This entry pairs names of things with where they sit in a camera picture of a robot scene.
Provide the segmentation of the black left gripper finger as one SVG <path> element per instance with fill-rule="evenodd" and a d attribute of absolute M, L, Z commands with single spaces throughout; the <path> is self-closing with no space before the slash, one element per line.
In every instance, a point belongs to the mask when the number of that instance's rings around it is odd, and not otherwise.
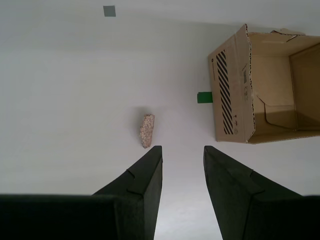
<path fill-rule="evenodd" d="M 3 194 L 3 240 L 152 240 L 163 185 L 161 146 L 152 147 L 92 195 Z"/>
<path fill-rule="evenodd" d="M 320 197 L 300 195 L 206 145 L 206 185 L 224 240 L 318 240 Z"/>

